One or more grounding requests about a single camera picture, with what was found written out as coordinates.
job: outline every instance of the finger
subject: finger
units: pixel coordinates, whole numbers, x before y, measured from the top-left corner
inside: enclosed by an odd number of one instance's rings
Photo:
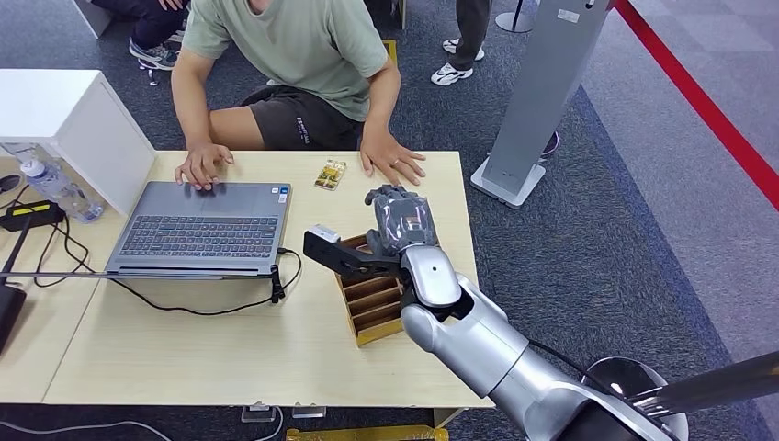
[[[191,167],[189,164],[182,165],[181,166],[181,172],[184,173],[184,176],[186,177],[186,181],[194,188],[198,188],[198,182],[195,179],[195,177],[192,175]]]
[[[421,153],[417,153],[417,152],[415,152],[415,151],[413,151],[413,150],[409,150],[409,149],[407,149],[407,148],[405,148],[405,147],[403,147],[402,149],[403,149],[403,151],[404,151],[406,154],[408,154],[409,156],[411,156],[412,158],[414,158],[414,159],[416,159],[416,160],[418,160],[418,161],[424,161],[425,159],[427,159],[427,158],[425,158],[425,157],[424,157],[424,155],[423,155],[423,154],[421,154]]]
[[[411,182],[415,186],[419,185],[419,178],[416,177],[416,174],[414,173],[414,169],[410,165],[406,164],[403,161],[398,161],[398,163],[395,164],[395,170],[400,172],[401,175],[403,175],[403,177],[408,179],[409,182]]]
[[[189,168],[192,172],[192,176],[195,177],[195,188],[200,190],[202,187],[207,190],[210,189],[209,180],[203,173],[203,158],[199,157],[196,161],[192,161],[192,166]]]
[[[401,184],[400,179],[398,179],[398,174],[395,173],[395,169],[390,167],[389,164],[385,162],[381,162],[381,163],[375,163],[375,166],[378,167],[379,170],[381,170],[381,173],[383,173],[384,176],[387,177],[387,179],[391,184],[393,184],[394,186],[399,186]]]
[[[424,172],[422,167],[419,166],[416,163],[416,161],[414,161],[411,157],[401,158],[401,162],[406,163],[414,171],[415,174],[417,174],[417,175],[419,175],[421,177],[425,177],[426,176],[426,173]]]
[[[225,163],[235,164],[235,158],[232,157],[230,149],[223,145],[217,145],[217,148],[219,149],[221,159],[223,159]]]
[[[209,182],[213,182],[215,184],[219,183],[219,172],[217,171],[216,163],[220,160],[221,159],[219,157],[213,159],[206,158],[203,160],[203,168],[205,169],[204,172]]]
[[[370,162],[370,158],[367,154],[362,150],[360,150],[360,160],[363,163],[363,171],[368,177],[371,177],[373,175],[373,164]]]
[[[175,182],[176,182],[176,183],[177,183],[179,186],[180,186],[180,185],[182,185],[182,184],[184,184],[184,181],[183,181],[183,180],[182,180],[182,178],[181,178],[181,175],[184,173],[184,170],[183,170],[183,168],[184,168],[184,165],[183,165],[183,164],[181,164],[181,165],[179,165],[178,167],[176,167],[176,168],[175,168],[175,170],[174,170],[174,172],[173,172],[173,176],[174,176],[174,178],[175,178]]]

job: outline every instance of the table leg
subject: table leg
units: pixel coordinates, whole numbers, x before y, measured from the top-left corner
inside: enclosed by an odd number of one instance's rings
[[[465,410],[465,407],[438,407],[433,409],[434,428],[440,429],[444,427]]]

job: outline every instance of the silver robot arm segment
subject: silver robot arm segment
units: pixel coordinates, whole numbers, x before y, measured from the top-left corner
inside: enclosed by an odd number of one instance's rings
[[[631,406],[568,378],[530,349],[505,312],[457,274],[441,248],[410,246],[401,253],[401,268],[417,300],[401,311],[406,333],[477,395],[494,401],[529,440],[672,440]],[[435,312],[446,308],[456,309],[459,320],[439,321]]]

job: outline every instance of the sneaker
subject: sneaker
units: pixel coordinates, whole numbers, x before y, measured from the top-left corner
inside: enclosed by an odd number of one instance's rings
[[[558,149],[559,145],[559,136],[557,132],[552,133],[552,137],[549,138],[549,142],[547,142],[547,146],[544,148],[544,151],[541,153],[541,157],[538,159],[539,163],[544,163],[549,160],[549,158],[552,157],[553,154],[555,154],[555,151]]]
[[[165,48],[162,44],[150,49],[141,49],[132,39],[130,39],[130,54],[139,60],[150,62],[162,71],[172,71],[178,59],[175,51]]]
[[[472,68],[466,71],[459,71],[452,67],[451,64],[446,63],[444,64],[444,67],[433,73],[433,76],[430,77],[430,81],[437,85],[453,85],[460,78],[468,78],[471,75],[473,75]]]
[[[460,39],[453,39],[453,40],[444,40],[444,51],[447,51],[449,53],[455,53],[457,51],[457,45],[459,44]],[[476,54],[476,58],[474,61],[480,62],[484,59],[484,49],[483,47],[479,48],[479,53]]]
[[[181,29],[177,30],[173,35],[168,37],[168,41],[172,41],[173,43],[180,43],[184,41],[184,31]]]

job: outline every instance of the black sneaker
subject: black sneaker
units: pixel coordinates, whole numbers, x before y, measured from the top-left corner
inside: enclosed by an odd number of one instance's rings
[[[552,157],[553,154],[555,154],[555,151],[558,149],[559,145],[559,136],[557,132],[552,133],[552,137],[549,138],[549,142],[547,142],[547,147],[544,148],[544,151],[541,153],[541,157],[538,159],[540,163],[543,163],[545,161],[548,161],[549,158]]]

